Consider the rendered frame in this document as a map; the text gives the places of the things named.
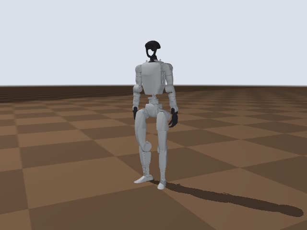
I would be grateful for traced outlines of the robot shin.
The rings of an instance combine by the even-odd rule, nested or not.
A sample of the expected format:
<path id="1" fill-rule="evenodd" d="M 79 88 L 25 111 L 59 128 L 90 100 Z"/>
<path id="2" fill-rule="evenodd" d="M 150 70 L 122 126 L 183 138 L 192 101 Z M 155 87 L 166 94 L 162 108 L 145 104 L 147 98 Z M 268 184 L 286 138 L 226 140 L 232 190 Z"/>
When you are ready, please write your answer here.
<path id="1" fill-rule="evenodd" d="M 150 151 L 143 151 L 141 146 L 139 146 L 139 153 L 140 153 L 140 160 L 142 164 L 143 174 L 147 178 L 149 177 L 149 165 L 151 161 L 151 152 Z"/>
<path id="2" fill-rule="evenodd" d="M 164 181 L 165 181 L 166 166 L 167 166 L 167 146 L 166 146 L 166 151 L 160 150 L 159 154 L 159 168 L 161 172 L 161 180 L 164 179 Z"/>

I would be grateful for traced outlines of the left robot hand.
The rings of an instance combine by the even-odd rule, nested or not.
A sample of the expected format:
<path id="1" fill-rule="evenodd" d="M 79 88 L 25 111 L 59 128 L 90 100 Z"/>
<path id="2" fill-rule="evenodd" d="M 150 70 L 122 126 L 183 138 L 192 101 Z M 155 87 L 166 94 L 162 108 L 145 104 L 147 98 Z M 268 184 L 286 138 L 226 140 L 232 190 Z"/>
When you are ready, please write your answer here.
<path id="1" fill-rule="evenodd" d="M 168 125 L 170 125 L 172 123 L 172 125 L 169 126 L 169 127 L 174 127 L 177 124 L 177 119 L 178 119 L 177 114 L 178 114 L 178 111 L 175 112 L 175 109 L 171 108 L 171 114 L 173 114 L 172 115 L 172 120 L 170 121 L 170 123 Z"/>

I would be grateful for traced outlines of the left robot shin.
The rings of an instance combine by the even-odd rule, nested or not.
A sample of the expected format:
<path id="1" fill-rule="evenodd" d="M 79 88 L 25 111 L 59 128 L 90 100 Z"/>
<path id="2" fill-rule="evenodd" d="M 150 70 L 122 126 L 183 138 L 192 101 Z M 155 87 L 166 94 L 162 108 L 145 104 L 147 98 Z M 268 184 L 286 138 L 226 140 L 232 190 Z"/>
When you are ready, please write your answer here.
<path id="1" fill-rule="evenodd" d="M 160 150 L 159 154 L 159 168 L 161 172 L 161 180 L 164 179 L 164 181 L 165 181 L 166 166 L 167 166 L 167 146 L 166 146 L 166 151 Z"/>

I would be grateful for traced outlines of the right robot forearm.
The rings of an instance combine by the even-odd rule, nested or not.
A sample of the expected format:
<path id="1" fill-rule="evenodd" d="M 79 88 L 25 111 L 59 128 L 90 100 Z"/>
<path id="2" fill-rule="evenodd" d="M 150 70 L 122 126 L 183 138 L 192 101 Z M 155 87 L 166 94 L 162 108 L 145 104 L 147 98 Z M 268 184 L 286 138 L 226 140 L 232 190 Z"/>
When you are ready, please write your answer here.
<path id="1" fill-rule="evenodd" d="M 138 105 L 139 105 L 139 102 L 140 102 L 141 94 L 133 91 L 133 96 L 134 97 L 133 97 L 133 107 L 132 107 L 132 109 L 134 107 L 137 107 L 137 109 L 139 109 Z"/>

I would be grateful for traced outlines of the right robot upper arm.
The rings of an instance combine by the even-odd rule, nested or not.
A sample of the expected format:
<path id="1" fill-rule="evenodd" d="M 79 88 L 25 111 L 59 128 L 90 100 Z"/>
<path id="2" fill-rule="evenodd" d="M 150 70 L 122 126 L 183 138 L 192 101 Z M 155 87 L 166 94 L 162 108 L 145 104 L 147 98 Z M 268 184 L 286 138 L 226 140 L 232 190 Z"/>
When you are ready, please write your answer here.
<path id="1" fill-rule="evenodd" d="M 134 85 L 133 87 L 133 91 L 134 92 L 142 92 L 142 71 L 141 71 L 141 65 L 137 65 L 135 68 L 135 72 L 136 72 L 136 85 Z"/>

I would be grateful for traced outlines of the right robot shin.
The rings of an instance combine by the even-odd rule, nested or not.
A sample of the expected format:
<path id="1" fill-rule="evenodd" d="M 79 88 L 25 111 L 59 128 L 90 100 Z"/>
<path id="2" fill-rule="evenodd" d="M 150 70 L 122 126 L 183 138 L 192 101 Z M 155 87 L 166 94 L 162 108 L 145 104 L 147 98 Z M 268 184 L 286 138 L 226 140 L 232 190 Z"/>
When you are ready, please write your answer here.
<path id="1" fill-rule="evenodd" d="M 140 160 L 142 164 L 143 174 L 147 178 L 149 177 L 149 165 L 151 161 L 151 152 L 150 151 L 143 151 L 141 146 L 139 146 L 139 153 L 140 153 Z"/>

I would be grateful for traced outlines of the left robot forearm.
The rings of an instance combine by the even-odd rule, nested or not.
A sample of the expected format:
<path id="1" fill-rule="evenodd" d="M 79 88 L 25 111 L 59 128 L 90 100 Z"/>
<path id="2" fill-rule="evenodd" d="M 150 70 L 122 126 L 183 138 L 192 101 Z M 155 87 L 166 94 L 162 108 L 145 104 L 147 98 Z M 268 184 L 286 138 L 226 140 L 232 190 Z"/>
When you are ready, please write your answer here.
<path id="1" fill-rule="evenodd" d="M 171 108 L 175 109 L 175 112 L 177 112 L 178 107 L 177 107 L 177 102 L 176 102 L 176 92 L 175 92 L 175 88 L 174 88 L 173 85 L 171 86 L 171 89 L 172 89 L 172 93 L 168 94 L 169 105 L 170 105 Z"/>

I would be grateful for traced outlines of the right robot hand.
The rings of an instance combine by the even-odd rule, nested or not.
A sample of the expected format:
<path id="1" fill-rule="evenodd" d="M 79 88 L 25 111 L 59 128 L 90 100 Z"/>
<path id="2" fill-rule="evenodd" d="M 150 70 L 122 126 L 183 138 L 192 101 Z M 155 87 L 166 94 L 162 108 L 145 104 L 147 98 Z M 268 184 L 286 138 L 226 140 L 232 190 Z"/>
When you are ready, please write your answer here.
<path id="1" fill-rule="evenodd" d="M 134 111 L 132 111 L 132 112 L 133 112 L 133 115 L 134 115 L 134 120 L 135 120 L 136 113 L 137 113 L 138 109 L 137 109 L 137 107 L 134 107 L 134 108 L 133 108 L 133 110 L 134 110 Z"/>

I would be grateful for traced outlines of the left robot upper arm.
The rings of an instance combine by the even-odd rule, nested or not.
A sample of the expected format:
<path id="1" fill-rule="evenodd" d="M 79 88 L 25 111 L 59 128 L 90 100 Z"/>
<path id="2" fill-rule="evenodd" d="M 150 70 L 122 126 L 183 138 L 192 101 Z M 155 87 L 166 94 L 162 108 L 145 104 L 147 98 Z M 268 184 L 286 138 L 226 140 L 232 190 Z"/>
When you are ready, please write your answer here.
<path id="1" fill-rule="evenodd" d="M 167 85 L 165 91 L 167 93 L 172 92 L 171 86 L 173 85 L 173 66 L 169 63 L 161 63 L 162 70 L 165 72 L 165 79 Z"/>

